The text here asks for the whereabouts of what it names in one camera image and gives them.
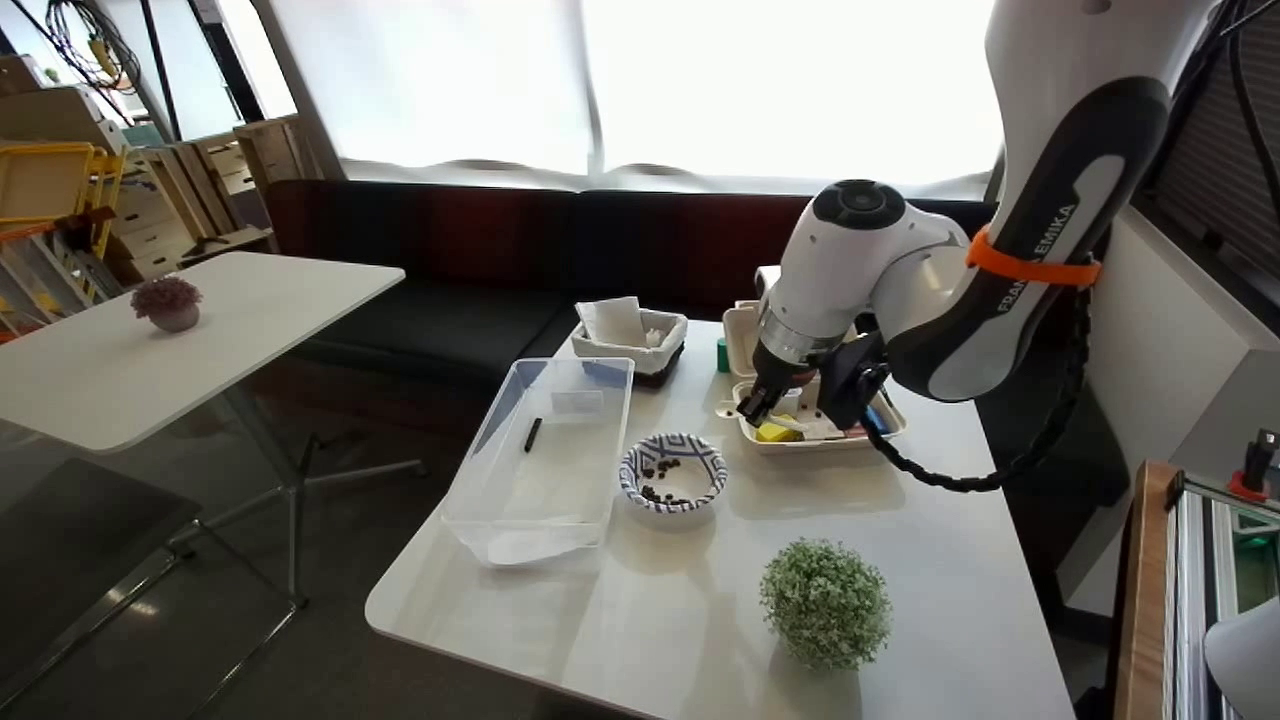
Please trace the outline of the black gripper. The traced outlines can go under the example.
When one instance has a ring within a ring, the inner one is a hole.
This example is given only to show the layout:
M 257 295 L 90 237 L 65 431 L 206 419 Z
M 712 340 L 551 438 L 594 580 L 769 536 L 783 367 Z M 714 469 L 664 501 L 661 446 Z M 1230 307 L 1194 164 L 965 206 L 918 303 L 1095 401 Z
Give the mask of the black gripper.
M 882 384 L 882 340 L 875 331 L 859 331 L 830 350 L 817 350 L 812 359 L 780 359 L 769 344 L 753 347 L 757 381 L 737 401 L 737 411 L 748 425 L 759 425 L 791 386 L 812 384 L 817 406 L 841 428 L 856 428 L 869 416 L 872 394 Z

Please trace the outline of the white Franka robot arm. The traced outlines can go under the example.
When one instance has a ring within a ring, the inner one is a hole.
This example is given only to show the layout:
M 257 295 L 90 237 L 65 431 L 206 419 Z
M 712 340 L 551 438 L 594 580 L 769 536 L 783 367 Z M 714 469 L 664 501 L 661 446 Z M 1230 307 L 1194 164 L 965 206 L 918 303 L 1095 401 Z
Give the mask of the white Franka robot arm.
M 960 226 L 882 179 L 830 179 L 763 290 L 748 425 L 783 391 L 865 434 L 881 386 L 965 404 L 1016 376 L 1046 311 L 1087 359 L 1105 237 L 1152 166 L 1214 0 L 994 0 L 982 62 L 1000 110 L 988 219 Z

